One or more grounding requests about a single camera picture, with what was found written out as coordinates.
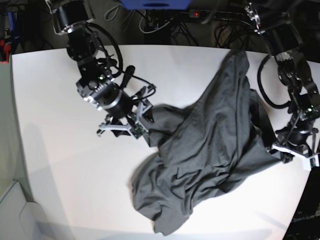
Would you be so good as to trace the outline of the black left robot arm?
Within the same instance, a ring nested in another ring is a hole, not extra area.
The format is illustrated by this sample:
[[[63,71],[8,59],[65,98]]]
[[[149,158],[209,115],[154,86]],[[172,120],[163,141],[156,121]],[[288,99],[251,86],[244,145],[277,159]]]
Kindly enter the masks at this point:
[[[301,159],[304,168],[310,171],[320,165],[316,152],[319,130],[314,126],[320,117],[320,92],[303,53],[302,37],[291,17],[291,12],[299,4],[298,0],[248,0],[244,9],[254,32],[265,42],[268,53],[258,67],[260,93],[269,106],[286,108],[291,115],[287,125],[275,132],[277,138],[269,150],[279,152],[284,163],[294,157]],[[262,85],[262,70],[270,58],[277,64],[279,80],[287,87],[290,100],[283,104],[272,102]]]

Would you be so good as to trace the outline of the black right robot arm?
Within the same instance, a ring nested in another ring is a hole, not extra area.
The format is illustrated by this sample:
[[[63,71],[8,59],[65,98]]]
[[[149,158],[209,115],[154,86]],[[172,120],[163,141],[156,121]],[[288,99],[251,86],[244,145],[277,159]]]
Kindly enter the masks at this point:
[[[116,137],[136,139],[149,132],[147,123],[154,123],[153,105],[148,100],[156,87],[145,79],[146,85],[130,96],[125,92],[129,81],[137,79],[136,68],[124,68],[123,56],[116,40],[94,23],[89,1],[47,0],[56,35],[68,37],[67,54],[77,63],[81,78],[77,92],[98,111],[106,111],[104,122],[96,134],[111,131]]]

